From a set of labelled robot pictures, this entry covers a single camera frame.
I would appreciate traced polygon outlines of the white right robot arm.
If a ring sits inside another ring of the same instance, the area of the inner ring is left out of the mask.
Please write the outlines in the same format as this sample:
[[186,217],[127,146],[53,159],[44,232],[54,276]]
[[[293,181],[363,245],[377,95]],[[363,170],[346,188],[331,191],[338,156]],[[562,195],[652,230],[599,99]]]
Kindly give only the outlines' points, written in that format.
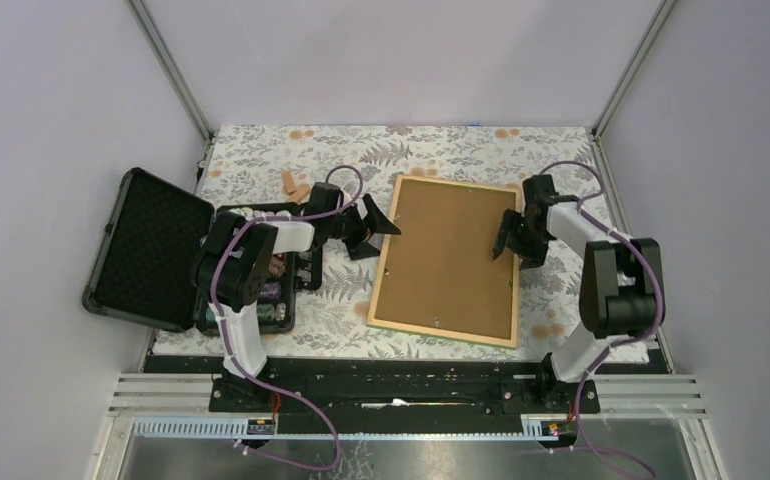
[[528,397],[558,412],[581,399],[584,384],[611,349],[649,337],[665,315],[661,250],[651,238],[633,238],[598,221],[574,195],[562,195],[551,175],[522,183],[522,212],[506,210],[494,257],[510,251],[523,270],[544,265],[561,241],[582,260],[580,322],[561,347],[542,359]]

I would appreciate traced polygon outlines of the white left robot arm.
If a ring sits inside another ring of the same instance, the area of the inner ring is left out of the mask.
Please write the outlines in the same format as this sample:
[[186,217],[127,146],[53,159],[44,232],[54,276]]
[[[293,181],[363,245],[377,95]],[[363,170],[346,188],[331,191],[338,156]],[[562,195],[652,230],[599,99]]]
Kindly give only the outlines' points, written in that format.
[[353,260],[376,257],[375,235],[401,234],[369,194],[348,199],[338,186],[318,182],[308,201],[279,211],[223,211],[215,217],[192,268],[192,283],[207,298],[224,348],[224,368],[238,376],[233,398],[249,411],[270,401],[271,385],[259,376],[267,363],[257,302],[278,254],[303,253],[330,240]]

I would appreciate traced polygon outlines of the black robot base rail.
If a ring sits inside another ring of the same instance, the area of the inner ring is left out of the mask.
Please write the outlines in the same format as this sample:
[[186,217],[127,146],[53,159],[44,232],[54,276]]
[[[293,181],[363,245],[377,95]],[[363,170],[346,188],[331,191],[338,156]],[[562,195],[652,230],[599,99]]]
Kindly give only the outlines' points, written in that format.
[[267,407],[275,415],[305,409],[329,427],[334,425],[323,406],[385,403],[395,398],[409,403],[466,400],[489,413],[559,413],[573,417],[573,407],[543,406],[528,394],[541,363],[521,361],[421,361],[292,359],[274,357],[259,374],[261,382],[280,388],[272,393],[225,370],[214,356],[148,356],[147,374],[208,374],[228,394],[222,407]]

